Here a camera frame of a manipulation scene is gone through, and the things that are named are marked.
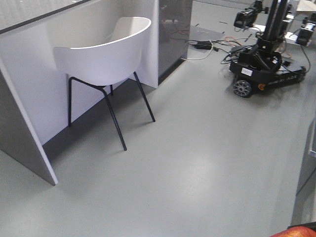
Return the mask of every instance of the white partition panel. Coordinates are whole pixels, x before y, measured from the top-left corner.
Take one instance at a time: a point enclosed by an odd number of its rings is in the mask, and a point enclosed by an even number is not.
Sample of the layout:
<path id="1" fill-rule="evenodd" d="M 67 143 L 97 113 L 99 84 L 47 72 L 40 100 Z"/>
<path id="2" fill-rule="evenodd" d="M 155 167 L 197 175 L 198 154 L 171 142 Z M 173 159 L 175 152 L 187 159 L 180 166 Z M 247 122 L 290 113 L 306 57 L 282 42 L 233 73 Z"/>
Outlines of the white partition panel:
<path id="1" fill-rule="evenodd" d="M 55 173 L 1 61 L 0 66 L 0 149 L 56 185 Z"/>

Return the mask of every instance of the black metal pole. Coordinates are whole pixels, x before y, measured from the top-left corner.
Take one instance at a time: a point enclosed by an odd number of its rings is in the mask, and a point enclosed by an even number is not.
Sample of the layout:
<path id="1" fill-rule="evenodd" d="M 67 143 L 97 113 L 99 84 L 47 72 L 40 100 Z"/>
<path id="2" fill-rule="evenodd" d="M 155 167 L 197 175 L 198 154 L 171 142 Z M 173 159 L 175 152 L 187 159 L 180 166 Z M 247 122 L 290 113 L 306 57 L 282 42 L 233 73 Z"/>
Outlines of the black metal pole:
<path id="1" fill-rule="evenodd" d="M 118 131 L 118 135 L 119 135 L 120 141 L 122 142 L 123 148 L 124 148 L 124 150 L 126 151 L 126 150 L 127 150 L 126 144 L 125 144 L 125 142 L 124 142 L 122 133 L 121 133 L 120 128 L 119 128 L 119 124 L 118 124 L 117 118 L 115 117 L 115 114 L 114 114 L 113 108 L 112 108 L 112 106 L 111 106 L 110 100 L 109 100 L 109 98 L 108 98 L 108 95 L 107 95 L 107 93 L 105 92 L 105 90 L 102 89 L 101 91 L 103 92 L 104 97 L 105 97 L 105 100 L 106 100 L 106 102 L 107 102 L 107 104 L 108 104 L 108 107 L 109 107 L 109 110 L 110 110 L 110 113 L 111 113 L 113 122 L 114 122 L 115 127 L 117 128 L 117 131 Z"/>
<path id="2" fill-rule="evenodd" d="M 71 127 L 72 80 L 73 80 L 73 77 L 68 79 L 68 126 L 69 127 Z"/>
<path id="3" fill-rule="evenodd" d="M 149 111 L 149 113 L 150 113 L 150 116 L 152 117 L 153 122 L 156 122 L 155 117 L 154 117 L 154 114 L 153 114 L 153 112 L 152 112 L 152 109 L 151 109 L 150 106 L 149 106 L 148 100 L 147 100 L 147 98 L 146 98 L 146 95 L 145 95 L 145 93 L 144 93 L 144 90 L 143 90 L 143 88 L 142 88 L 142 85 L 141 85 L 141 83 L 140 83 L 140 81 L 139 81 L 139 79 L 138 79 L 138 76 L 137 76 L 136 72 L 134 72 L 134 76 L 135 76 L 135 79 L 136 79 L 136 81 L 137 81 L 137 85 L 138 85 L 138 87 L 139 87 L 139 89 L 140 89 L 140 92 L 142 93 L 142 96 L 143 96 L 143 98 L 144 98 L 144 100 L 145 100 L 145 103 L 146 103 L 146 106 L 147 106 L 148 111 Z"/>

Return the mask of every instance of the orange object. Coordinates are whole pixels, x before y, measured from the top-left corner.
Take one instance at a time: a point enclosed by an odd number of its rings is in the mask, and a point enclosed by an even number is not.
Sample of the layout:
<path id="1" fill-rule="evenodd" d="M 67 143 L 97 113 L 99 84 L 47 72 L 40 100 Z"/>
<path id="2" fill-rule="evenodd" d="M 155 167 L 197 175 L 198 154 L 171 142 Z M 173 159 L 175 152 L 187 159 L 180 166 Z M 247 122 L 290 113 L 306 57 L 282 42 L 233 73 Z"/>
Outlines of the orange object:
<path id="1" fill-rule="evenodd" d="M 263 84 L 263 83 L 260 83 L 260 84 L 258 85 L 258 88 L 259 88 L 260 90 L 265 90 L 265 87 L 266 87 L 266 85 Z"/>
<path id="2" fill-rule="evenodd" d="M 304 226 L 297 226 L 277 233 L 271 237 L 316 237 L 316 232 Z"/>

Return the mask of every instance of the desk top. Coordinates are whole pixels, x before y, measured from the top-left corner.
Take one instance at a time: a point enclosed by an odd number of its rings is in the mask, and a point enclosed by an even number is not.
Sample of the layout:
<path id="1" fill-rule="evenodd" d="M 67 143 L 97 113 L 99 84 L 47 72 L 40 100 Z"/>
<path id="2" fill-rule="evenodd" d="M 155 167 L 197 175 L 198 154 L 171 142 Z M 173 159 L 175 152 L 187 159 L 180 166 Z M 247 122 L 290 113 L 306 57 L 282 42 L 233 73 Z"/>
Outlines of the desk top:
<path id="1" fill-rule="evenodd" d="M 0 0 L 0 34 L 90 0 Z"/>

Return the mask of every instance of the desk side panel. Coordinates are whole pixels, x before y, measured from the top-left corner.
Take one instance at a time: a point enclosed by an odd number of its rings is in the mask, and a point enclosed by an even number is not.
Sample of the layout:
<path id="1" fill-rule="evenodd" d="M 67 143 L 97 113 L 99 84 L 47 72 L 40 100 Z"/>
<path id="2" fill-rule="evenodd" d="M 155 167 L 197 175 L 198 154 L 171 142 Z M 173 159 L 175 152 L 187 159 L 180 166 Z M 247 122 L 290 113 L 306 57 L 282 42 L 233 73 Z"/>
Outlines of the desk side panel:
<path id="1" fill-rule="evenodd" d="M 52 185 L 57 183 L 0 71 L 0 149 Z"/>

